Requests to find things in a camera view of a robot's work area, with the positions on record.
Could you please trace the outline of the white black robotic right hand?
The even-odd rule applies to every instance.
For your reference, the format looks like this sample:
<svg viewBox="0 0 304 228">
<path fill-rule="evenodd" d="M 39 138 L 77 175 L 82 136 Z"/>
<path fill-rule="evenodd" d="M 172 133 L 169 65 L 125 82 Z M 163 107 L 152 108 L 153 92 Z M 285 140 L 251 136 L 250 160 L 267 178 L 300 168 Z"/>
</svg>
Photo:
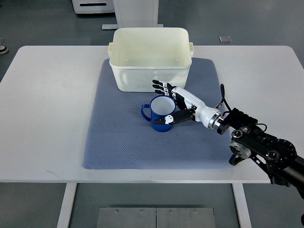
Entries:
<svg viewBox="0 0 304 228">
<path fill-rule="evenodd" d="M 155 124 L 173 125 L 194 120 L 210 129 L 218 129 L 222 124 L 224 117 L 219 109 L 206 106 L 202 100 L 187 90 L 163 81 L 153 80 L 152 83 L 156 93 L 173 98 L 179 108 L 172 114 L 154 120 Z"/>
</svg>

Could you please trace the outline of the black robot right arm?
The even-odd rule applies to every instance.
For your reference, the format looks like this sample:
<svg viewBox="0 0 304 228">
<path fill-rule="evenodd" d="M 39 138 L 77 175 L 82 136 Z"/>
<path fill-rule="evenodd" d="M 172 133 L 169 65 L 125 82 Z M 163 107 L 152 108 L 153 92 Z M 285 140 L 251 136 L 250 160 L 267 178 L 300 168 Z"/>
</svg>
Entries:
<svg viewBox="0 0 304 228">
<path fill-rule="evenodd" d="M 251 159 L 268 175 L 271 184 L 293 185 L 300 196 L 304 195 L 304 159 L 297 155 L 291 142 L 267 134 L 257 119 L 236 108 L 227 116 L 218 117 L 213 126 L 219 134 L 230 127 L 234 129 L 229 145 L 231 165 Z"/>
</svg>

